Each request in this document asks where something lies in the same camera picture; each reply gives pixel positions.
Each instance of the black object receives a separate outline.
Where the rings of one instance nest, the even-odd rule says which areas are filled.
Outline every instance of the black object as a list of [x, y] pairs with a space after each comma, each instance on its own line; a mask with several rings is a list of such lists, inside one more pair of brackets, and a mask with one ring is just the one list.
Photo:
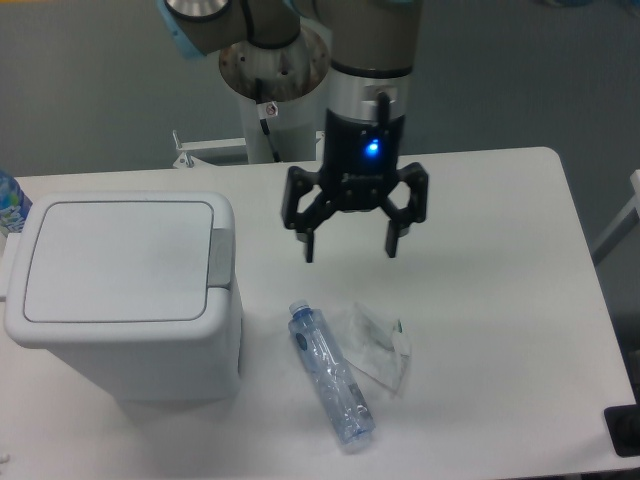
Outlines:
[[613, 448], [620, 457], [640, 455], [640, 405], [609, 407], [604, 411]]
[[[378, 207], [389, 217], [385, 249], [389, 257], [397, 253], [398, 239], [409, 226], [427, 217], [429, 175], [419, 163], [397, 170], [398, 148], [404, 117], [390, 120], [390, 99], [377, 97], [377, 123], [360, 123], [327, 111], [324, 159], [318, 172], [291, 167], [282, 203], [285, 228], [295, 230], [305, 243], [305, 258], [313, 261], [314, 231], [336, 211], [368, 212]], [[406, 207], [397, 208], [388, 198], [399, 182], [409, 186]], [[300, 199], [314, 185], [321, 192], [304, 212]]]

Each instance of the blue bottle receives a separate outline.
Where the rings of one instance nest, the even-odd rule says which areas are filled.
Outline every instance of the blue bottle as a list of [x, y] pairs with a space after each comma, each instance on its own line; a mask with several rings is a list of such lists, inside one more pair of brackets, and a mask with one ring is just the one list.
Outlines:
[[371, 412], [320, 310], [300, 300], [289, 307], [289, 332], [343, 445], [368, 440]]
[[29, 209], [31, 200], [16, 179], [0, 170], [0, 231], [5, 236], [21, 232]]

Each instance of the bottle label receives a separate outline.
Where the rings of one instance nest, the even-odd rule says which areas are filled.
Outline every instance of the bottle label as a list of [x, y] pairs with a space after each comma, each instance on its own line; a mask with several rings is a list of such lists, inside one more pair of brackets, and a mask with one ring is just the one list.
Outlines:
[[19, 233], [27, 219], [28, 209], [20, 205], [9, 205], [0, 210], [0, 226], [9, 233]]

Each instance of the metal stand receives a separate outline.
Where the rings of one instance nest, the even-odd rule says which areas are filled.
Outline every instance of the metal stand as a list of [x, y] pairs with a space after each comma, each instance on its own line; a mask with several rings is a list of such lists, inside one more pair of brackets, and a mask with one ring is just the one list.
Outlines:
[[593, 264], [598, 266], [640, 221], [640, 170], [631, 176], [635, 195], [598, 236], [591, 250]]

